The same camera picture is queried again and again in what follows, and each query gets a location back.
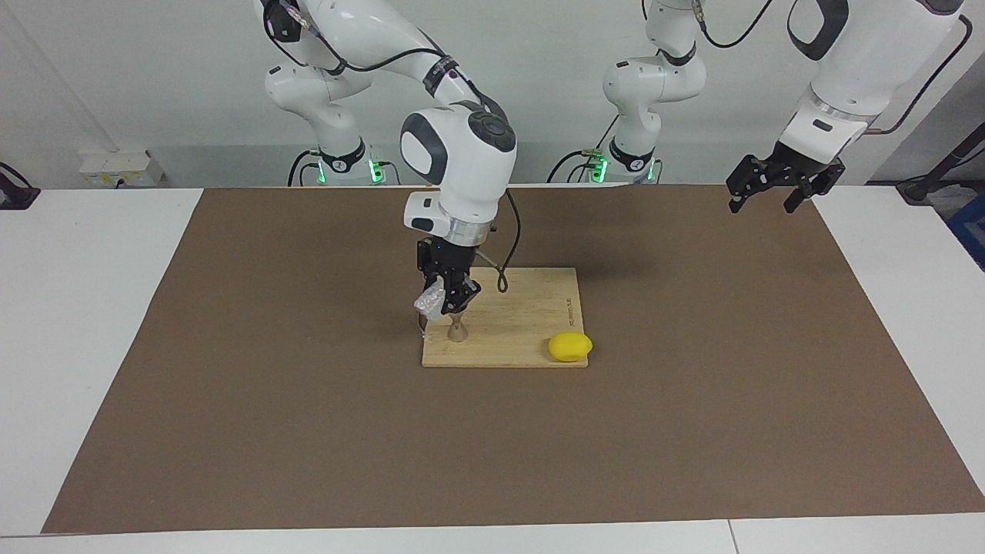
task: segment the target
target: table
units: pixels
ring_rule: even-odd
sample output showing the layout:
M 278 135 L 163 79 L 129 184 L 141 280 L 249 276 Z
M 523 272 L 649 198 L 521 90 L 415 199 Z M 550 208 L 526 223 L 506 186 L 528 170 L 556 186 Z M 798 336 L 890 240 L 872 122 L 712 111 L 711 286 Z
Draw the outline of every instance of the table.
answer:
M 980 551 L 985 515 L 454 529 L 37 534 L 180 241 L 198 190 L 48 191 L 2 214 L 0 550 Z M 979 488 L 985 274 L 929 209 L 842 187 L 819 209 Z M 76 276 L 70 287 L 56 276 Z M 30 283 L 29 287 L 21 284 Z M 924 290 L 928 283 L 946 287 Z

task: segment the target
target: brown mat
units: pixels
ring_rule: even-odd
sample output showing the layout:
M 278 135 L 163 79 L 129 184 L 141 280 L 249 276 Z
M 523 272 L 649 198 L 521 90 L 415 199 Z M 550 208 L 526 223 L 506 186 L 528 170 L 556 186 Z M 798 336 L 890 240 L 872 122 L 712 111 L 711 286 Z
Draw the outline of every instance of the brown mat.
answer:
M 812 206 L 517 190 L 591 367 L 426 370 L 406 196 L 207 191 L 44 532 L 985 511 Z

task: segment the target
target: green led indicator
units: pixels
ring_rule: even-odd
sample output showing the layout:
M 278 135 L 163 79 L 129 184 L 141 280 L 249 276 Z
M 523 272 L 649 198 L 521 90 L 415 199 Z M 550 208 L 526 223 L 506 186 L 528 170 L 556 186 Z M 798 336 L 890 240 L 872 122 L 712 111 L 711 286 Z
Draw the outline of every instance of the green led indicator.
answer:
M 386 179 L 386 173 L 384 173 L 379 164 L 373 160 L 369 161 L 369 173 L 372 175 L 373 184 L 379 184 Z
M 599 162 L 595 164 L 595 170 L 592 171 L 592 180 L 595 182 L 603 182 L 606 180 L 606 172 L 609 170 L 609 160 L 605 157 L 599 158 Z

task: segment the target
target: yellow object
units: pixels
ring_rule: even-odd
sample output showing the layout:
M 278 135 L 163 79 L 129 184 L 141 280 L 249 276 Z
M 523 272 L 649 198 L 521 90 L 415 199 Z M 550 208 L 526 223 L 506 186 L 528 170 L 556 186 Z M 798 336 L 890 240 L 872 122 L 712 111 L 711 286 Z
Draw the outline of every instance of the yellow object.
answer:
M 548 350 L 551 351 L 551 356 L 555 360 L 569 363 L 580 362 L 588 358 L 588 354 L 594 347 L 592 339 L 584 333 L 561 333 L 555 335 L 548 344 Z

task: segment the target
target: wooden cutting board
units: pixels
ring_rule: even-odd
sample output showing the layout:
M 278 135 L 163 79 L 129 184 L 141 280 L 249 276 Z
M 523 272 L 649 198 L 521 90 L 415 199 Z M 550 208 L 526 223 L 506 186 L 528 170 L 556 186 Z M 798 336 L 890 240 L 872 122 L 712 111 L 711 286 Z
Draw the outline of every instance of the wooden cutting board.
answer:
M 551 337 L 585 332 L 574 268 L 508 269 L 509 291 L 496 290 L 495 270 L 478 267 L 472 278 L 483 292 L 472 301 L 462 322 L 465 342 L 448 339 L 450 317 L 427 326 L 426 368 L 587 368 L 588 360 L 557 362 L 548 352 Z

